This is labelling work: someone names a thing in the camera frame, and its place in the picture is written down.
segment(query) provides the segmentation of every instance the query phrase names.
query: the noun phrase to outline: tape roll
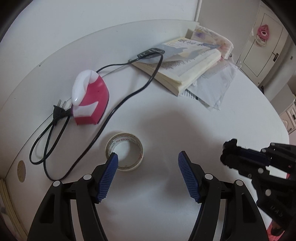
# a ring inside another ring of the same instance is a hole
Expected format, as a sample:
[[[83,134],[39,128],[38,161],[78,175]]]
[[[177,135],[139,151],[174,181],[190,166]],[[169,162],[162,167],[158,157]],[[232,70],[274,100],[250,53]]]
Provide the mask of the tape roll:
[[[143,156],[144,156],[144,150],[143,150],[142,143],[140,142],[139,138],[136,137],[135,135],[130,134],[130,133],[118,133],[115,136],[111,137],[106,145],[106,157],[109,158],[111,153],[114,151],[115,147],[122,142],[132,142],[132,143],[136,144],[140,150],[140,154],[139,154],[138,159],[135,160],[135,162],[132,165],[122,167],[122,166],[120,166],[120,162],[118,164],[117,170],[120,170],[123,172],[132,171],[132,170],[136,169],[141,164],[141,162],[143,160]]]

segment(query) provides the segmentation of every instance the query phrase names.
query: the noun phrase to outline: open book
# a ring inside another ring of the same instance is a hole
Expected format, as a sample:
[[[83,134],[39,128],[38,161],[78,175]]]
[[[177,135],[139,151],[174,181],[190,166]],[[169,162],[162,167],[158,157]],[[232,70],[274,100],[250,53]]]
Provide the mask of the open book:
[[[219,61],[221,52],[216,49],[218,46],[186,38],[156,46],[151,50],[162,50],[164,58],[155,79],[178,96]],[[159,59],[159,55],[155,55],[133,65],[152,75]]]

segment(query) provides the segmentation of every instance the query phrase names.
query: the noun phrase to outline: blue ribbed pad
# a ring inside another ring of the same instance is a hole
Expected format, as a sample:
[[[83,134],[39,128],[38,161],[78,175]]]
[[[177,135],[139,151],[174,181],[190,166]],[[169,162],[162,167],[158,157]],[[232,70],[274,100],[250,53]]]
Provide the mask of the blue ribbed pad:
[[[100,183],[99,183],[99,191],[97,195],[97,200],[99,202],[102,201],[107,196],[109,187],[111,185],[111,182],[113,180],[113,177],[115,175],[115,172],[118,167],[118,155],[114,155],[111,161],[109,162],[105,173],[103,174]]]
[[[179,153],[178,164],[184,181],[186,183],[190,197],[194,198],[194,200],[198,202],[198,200],[200,199],[198,181],[196,180],[182,152]]]

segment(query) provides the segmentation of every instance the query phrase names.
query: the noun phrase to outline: power cord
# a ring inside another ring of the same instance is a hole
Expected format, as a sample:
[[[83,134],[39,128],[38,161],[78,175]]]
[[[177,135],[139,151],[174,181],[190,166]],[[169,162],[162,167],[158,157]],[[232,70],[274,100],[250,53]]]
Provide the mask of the power cord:
[[[99,138],[99,136],[101,135],[101,133],[103,132],[103,130],[105,129],[106,125],[108,124],[109,120],[111,119],[111,117],[114,115],[114,113],[116,112],[116,110],[118,110],[118,108],[120,106],[123,105],[124,102],[126,102],[129,98],[133,97],[134,95],[140,93],[141,91],[143,91],[144,89],[147,88],[147,86],[152,82],[152,80],[154,79],[155,75],[157,74],[160,66],[161,66],[161,63],[163,61],[163,55],[162,53],[159,53],[159,52],[151,52],[151,53],[148,53],[148,54],[144,54],[134,60],[131,60],[127,63],[124,63],[124,64],[109,64],[109,65],[106,65],[102,68],[100,68],[97,73],[99,73],[101,70],[107,68],[107,67],[111,67],[111,66],[123,66],[123,65],[128,65],[128,64],[131,64],[133,62],[136,62],[140,59],[143,59],[143,58],[146,58],[148,56],[151,56],[151,55],[155,55],[155,54],[158,54],[160,55],[160,60],[153,72],[153,74],[151,75],[151,77],[149,78],[149,80],[147,81],[147,83],[141,87],[140,89],[136,90],[135,92],[129,94],[128,96],[126,96],[111,112],[110,114],[107,116],[107,118],[105,119],[105,121],[103,122],[101,128],[99,129],[98,133],[96,134],[96,136],[93,138],[93,140],[91,141],[91,143],[88,145],[88,147],[83,151],[83,153],[78,157],[78,159],[74,162],[74,164],[70,167],[70,169],[68,170],[68,172],[60,179],[53,179],[49,176],[48,172],[47,172],[47,169],[46,169],[46,159],[50,156],[50,154],[53,152],[53,150],[55,149],[56,145],[58,144],[71,116],[72,116],[72,108],[68,109],[68,110],[64,110],[63,108],[59,107],[59,106],[54,106],[54,111],[53,111],[53,121],[46,127],[46,129],[39,135],[39,137],[36,139],[36,141],[34,142],[31,150],[30,150],[30,154],[29,154],[29,160],[32,164],[34,165],[39,165],[41,163],[43,163],[43,168],[44,168],[44,172],[45,172],[45,175],[47,176],[48,179],[50,179],[51,181],[61,181],[63,179],[65,179],[70,173],[71,171],[73,170],[73,168],[78,164],[78,162],[85,156],[85,154],[91,149],[91,147],[94,145],[94,143],[96,142],[96,140]],[[47,152],[47,149],[48,149],[48,145],[49,145],[49,140],[50,140],[50,137],[52,135],[52,131],[54,129],[54,127],[56,126],[56,124],[58,123],[59,120],[63,119],[67,117],[66,119],[66,122],[64,123],[57,139],[55,140],[54,144],[52,145],[52,147],[50,148],[49,152]],[[46,141],[46,144],[45,144],[45,148],[44,148],[44,154],[43,154],[43,158],[37,162],[33,162],[32,161],[32,153],[38,143],[38,141],[43,137],[43,135],[45,135],[45,133],[49,130],[50,128],[50,131],[49,131],[49,134],[48,134],[48,137],[47,137],[47,141]]]

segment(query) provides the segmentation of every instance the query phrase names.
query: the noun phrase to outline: door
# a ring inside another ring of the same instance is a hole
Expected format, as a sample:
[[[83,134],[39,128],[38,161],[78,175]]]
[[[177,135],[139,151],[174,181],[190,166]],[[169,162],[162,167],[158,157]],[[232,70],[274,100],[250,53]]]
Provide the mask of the door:
[[[261,25],[268,25],[269,39],[266,46],[260,47],[255,41],[257,30]],[[280,55],[288,37],[288,32],[276,15],[260,6],[253,28],[254,36],[249,37],[242,54],[242,71],[256,86],[262,82]]]

